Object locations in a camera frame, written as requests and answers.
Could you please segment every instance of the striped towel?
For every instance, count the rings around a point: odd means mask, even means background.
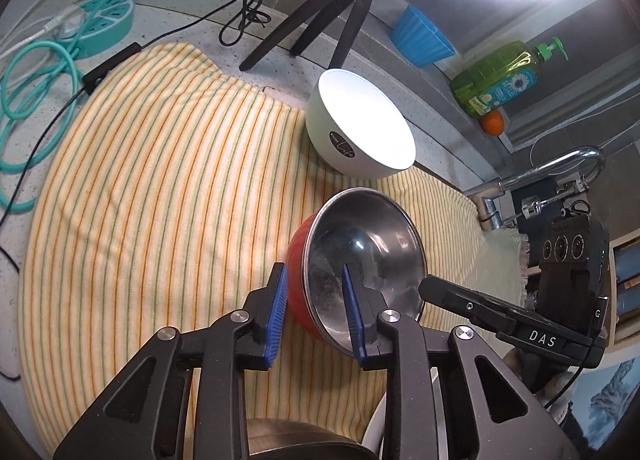
[[[473,204],[433,177],[335,172],[313,150],[304,112],[224,75],[190,44],[115,69],[60,145],[21,277],[22,370],[47,448],[159,328],[203,328],[242,306],[299,224],[352,186],[408,212],[430,272],[519,302],[518,235],[484,234]],[[445,330],[461,321],[433,306],[423,317]],[[384,383],[287,315],[275,366],[246,376],[247,415],[359,440]],[[188,435],[197,387],[196,373]]]

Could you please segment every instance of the green bottle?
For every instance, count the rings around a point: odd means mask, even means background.
[[[557,37],[550,45],[533,49],[521,41],[506,44],[457,75],[451,81],[451,91],[470,116],[487,114],[536,84],[543,63],[556,48],[569,61]]]

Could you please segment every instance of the camera lens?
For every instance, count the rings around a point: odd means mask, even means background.
[[[568,243],[566,240],[566,236],[558,236],[556,240],[556,246],[554,247],[554,256],[556,257],[556,261],[564,262],[566,258]]]
[[[547,240],[542,246],[542,257],[548,260],[551,257],[551,241]]]
[[[577,260],[582,256],[584,252],[584,239],[580,234],[576,234],[572,244],[571,244],[571,255],[574,257],[574,260]]]

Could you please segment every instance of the teal cable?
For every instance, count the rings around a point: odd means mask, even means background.
[[[0,171],[5,174],[18,174],[22,173],[25,169],[25,166],[29,168],[36,166],[40,162],[42,162],[58,145],[62,137],[64,136],[66,130],[71,123],[71,120],[74,116],[76,110],[76,100],[73,100],[70,104],[69,108],[66,111],[65,116],[63,117],[63,121],[60,125],[60,128],[55,136],[49,141],[49,143],[39,152],[37,153],[30,161],[21,162],[20,164],[11,164],[5,162],[2,159],[2,155],[4,154],[4,147],[7,144],[9,136],[13,128],[15,127],[15,123],[18,120],[24,120],[29,117],[42,103],[44,97],[46,97],[49,92],[53,82],[61,75],[68,74],[71,77],[71,88],[72,94],[75,95],[79,90],[79,84],[82,76],[78,69],[76,69],[76,65],[74,63],[74,58],[79,52],[78,41],[80,40],[82,34],[87,30],[90,24],[93,22],[95,15],[97,12],[103,7],[104,3],[107,0],[100,0],[97,5],[93,8],[93,10],[89,13],[88,17],[82,22],[80,29],[76,32],[74,38],[72,39],[71,44],[68,48],[64,48],[59,43],[50,40],[43,41],[35,41],[33,43],[29,43],[23,49],[18,52],[11,62],[9,66],[6,68],[4,72],[4,76],[2,81],[0,82],[0,108],[2,109],[2,116],[7,117],[7,123],[5,124],[2,132],[0,132]],[[36,50],[37,48],[49,48],[56,52],[60,56],[60,62],[57,65],[48,66],[46,68],[42,68],[34,72],[32,75],[28,76],[20,85],[14,88],[11,93],[8,93],[8,83],[9,83],[9,75],[14,69],[15,65],[20,61],[26,54],[31,52],[32,50]],[[31,89],[17,105],[15,109],[12,109],[12,104],[18,100],[18,97],[25,90],[27,86],[36,82],[38,79],[42,79],[38,82],[33,89]],[[22,203],[13,203],[10,205],[10,202],[0,189],[0,205],[4,209],[9,209],[11,213],[20,214],[25,213],[33,209],[36,202],[36,198],[32,198],[26,202]]]

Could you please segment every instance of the blue gripper pad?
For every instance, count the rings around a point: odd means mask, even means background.
[[[266,344],[264,347],[264,359],[271,368],[273,361],[278,356],[280,348],[280,337],[282,336],[282,325],[284,323],[284,313],[287,307],[287,290],[289,287],[289,273],[287,267],[283,266],[279,277],[276,280],[276,292],[273,296],[271,313],[266,325]]]
[[[347,321],[349,323],[349,334],[351,336],[351,347],[353,348],[353,356],[362,366],[367,360],[367,349],[365,348],[364,325],[360,308],[356,302],[353,292],[353,283],[349,274],[349,269],[345,265],[342,268],[342,297],[344,298],[344,309],[347,313]]]

